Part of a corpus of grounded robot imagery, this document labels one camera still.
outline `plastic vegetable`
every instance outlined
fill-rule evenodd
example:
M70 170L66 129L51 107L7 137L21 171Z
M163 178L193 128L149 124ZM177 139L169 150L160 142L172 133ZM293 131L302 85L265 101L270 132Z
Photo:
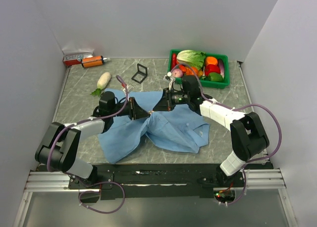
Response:
M176 68L176 69L173 70L172 76L173 77L182 77L183 76L183 72L179 68Z
M177 60L176 60L176 54L173 54L173 55L172 55L172 68L171 68L171 69L173 69L173 68L176 66L176 62L177 62Z
M201 51L184 50L178 53L177 61L186 63L189 66L202 68L204 65L206 54Z
M198 71L198 74L197 74L197 75L198 75L199 77L201 77L201 76L203 76L203 74L204 74L204 72L200 69L200 70Z
M91 93L92 96L99 96L101 95L104 88L111 79L111 74L109 72L105 72L103 75L100 76L97 82L97 89Z
M198 75L198 69L196 69L195 67L192 67L193 71ZM194 75L193 71L191 69L187 69L186 70L186 75Z
M209 64L205 67L205 76L208 76L211 72L216 72L220 74L220 68L216 65Z
M207 57L205 60L205 65L208 66L209 64L217 65L218 60L215 57Z
M183 73L186 73L187 68L184 65L179 65L179 69L182 70Z
M224 63L222 59L218 59L218 66L220 68L220 75L224 78Z
M208 78L209 78L209 81L212 81L212 82L223 82L222 76L216 72L211 72L208 75Z

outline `red bell pepper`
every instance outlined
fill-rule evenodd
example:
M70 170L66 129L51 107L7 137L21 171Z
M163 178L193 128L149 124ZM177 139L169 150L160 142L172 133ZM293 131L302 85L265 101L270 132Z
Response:
M176 66L176 54L172 55L172 67L170 69L173 69Z
M211 72L216 72L220 74L220 68L217 65L209 64L205 67L205 76L208 76Z

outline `black frame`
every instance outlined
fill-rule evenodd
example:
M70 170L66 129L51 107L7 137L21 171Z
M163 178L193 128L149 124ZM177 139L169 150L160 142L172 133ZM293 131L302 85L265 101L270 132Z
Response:
M145 69L145 72L140 71L140 67L144 68L144 69ZM139 63L137 64L137 68L138 68L138 71L133 75L133 77L131 77L131 79L132 79L133 81L135 81L135 82L141 84L141 83L144 81L144 79L146 79L147 76L148 76L148 68L145 67L145 66L143 66L142 64L139 64ZM140 75L143 76L143 78L141 79L141 81L138 81L138 80L135 79L135 77L136 77L138 74L140 74Z

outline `vegetable leaves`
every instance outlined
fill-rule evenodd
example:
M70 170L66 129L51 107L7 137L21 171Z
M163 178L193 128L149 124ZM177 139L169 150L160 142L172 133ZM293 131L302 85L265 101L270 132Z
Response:
M184 62L197 69L201 69L203 67L205 58L206 54L204 52L195 50L184 50L179 52L177 55L178 62Z

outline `white radish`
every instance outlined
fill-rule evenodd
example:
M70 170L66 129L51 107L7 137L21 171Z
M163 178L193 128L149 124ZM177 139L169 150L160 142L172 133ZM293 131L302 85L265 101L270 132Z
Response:
M111 79L111 74L109 72L105 72L103 75L101 75L97 82L97 89L94 92L92 92L91 95L100 97L102 90L106 88L110 79Z
M111 74L109 72L105 72L101 77L99 78L97 82L97 89L104 89L106 88L106 85L111 79Z

